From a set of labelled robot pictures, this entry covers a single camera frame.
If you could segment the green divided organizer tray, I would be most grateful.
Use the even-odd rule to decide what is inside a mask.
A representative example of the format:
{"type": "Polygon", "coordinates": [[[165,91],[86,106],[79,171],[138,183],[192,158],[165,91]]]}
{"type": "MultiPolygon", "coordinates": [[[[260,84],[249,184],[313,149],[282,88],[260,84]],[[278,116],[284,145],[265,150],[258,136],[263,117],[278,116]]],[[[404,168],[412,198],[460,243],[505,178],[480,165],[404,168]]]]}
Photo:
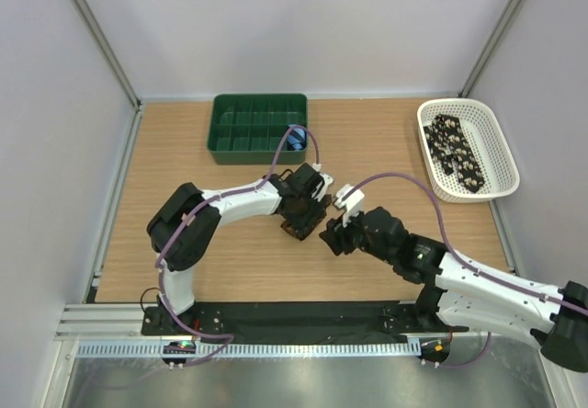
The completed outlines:
{"type": "Polygon", "coordinates": [[[308,127],[308,98],[302,93],[220,94],[213,98],[207,148],[216,164],[301,164],[306,149],[287,149],[290,124],[308,127]]]}

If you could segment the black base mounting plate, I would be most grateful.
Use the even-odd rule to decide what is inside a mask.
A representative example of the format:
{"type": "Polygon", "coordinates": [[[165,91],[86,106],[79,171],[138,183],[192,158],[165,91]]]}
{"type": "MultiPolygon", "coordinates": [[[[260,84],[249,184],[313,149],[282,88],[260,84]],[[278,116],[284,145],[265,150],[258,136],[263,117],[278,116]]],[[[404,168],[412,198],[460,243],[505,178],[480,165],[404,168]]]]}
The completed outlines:
{"type": "Polygon", "coordinates": [[[466,333],[412,302],[304,301],[197,302],[181,321],[204,334],[232,334],[235,345],[375,345],[405,334],[466,333]]]}

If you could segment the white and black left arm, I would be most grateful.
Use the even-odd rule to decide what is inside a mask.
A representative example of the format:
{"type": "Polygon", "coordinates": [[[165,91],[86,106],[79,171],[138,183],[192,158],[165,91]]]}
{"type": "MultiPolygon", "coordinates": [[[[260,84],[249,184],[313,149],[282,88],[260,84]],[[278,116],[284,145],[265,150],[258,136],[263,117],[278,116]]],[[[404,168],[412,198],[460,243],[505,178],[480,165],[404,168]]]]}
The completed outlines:
{"type": "Polygon", "coordinates": [[[218,190],[181,185],[147,225],[160,275],[158,310],[174,334],[195,328],[193,277],[215,232],[257,216],[278,215],[281,228],[303,241],[326,217],[334,179],[320,164],[302,164],[282,174],[269,173],[252,183],[218,190]]]}

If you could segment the black tie with white pattern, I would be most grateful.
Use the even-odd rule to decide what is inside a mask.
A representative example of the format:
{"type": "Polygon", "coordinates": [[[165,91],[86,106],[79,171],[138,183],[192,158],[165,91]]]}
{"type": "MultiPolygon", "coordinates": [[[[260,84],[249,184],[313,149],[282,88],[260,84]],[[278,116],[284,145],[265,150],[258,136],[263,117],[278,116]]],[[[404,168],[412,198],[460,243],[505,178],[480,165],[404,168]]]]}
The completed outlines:
{"type": "Polygon", "coordinates": [[[484,187],[481,167],[457,117],[436,115],[424,127],[424,136],[432,160],[441,165],[446,176],[456,175],[458,182],[472,194],[484,187]]]}

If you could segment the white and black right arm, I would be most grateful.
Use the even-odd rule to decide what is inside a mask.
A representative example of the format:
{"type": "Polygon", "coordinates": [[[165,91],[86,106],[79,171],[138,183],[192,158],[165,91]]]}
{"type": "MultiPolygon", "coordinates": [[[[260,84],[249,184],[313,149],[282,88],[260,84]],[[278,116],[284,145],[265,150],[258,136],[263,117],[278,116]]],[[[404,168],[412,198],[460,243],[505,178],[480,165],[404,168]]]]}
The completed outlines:
{"type": "Polygon", "coordinates": [[[539,350],[571,371],[587,370],[587,288],[559,288],[485,266],[431,238],[407,231],[382,207],[327,222],[321,239],[335,255],[355,250],[422,286],[413,318],[426,331],[441,324],[499,334],[539,350]]]}

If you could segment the white perforated plastic basket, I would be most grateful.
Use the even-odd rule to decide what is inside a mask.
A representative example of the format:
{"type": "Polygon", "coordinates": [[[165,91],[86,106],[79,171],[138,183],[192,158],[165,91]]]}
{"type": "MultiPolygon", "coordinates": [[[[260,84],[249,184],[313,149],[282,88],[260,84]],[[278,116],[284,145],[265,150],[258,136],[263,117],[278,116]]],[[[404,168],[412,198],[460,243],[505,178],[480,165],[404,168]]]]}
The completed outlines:
{"type": "Polygon", "coordinates": [[[416,118],[426,170],[442,200],[490,201],[518,189],[514,157],[487,105],[469,98],[429,100],[416,118]]]}

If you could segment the rolled blue striped tie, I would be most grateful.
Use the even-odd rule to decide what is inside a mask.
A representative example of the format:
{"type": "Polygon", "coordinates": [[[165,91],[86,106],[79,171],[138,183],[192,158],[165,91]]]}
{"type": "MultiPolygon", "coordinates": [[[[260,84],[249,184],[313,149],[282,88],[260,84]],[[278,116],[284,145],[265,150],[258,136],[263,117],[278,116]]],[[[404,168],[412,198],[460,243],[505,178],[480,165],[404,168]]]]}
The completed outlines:
{"type": "Polygon", "coordinates": [[[287,137],[287,149],[292,152],[303,151],[307,146],[306,130],[300,125],[290,124],[287,137]]]}

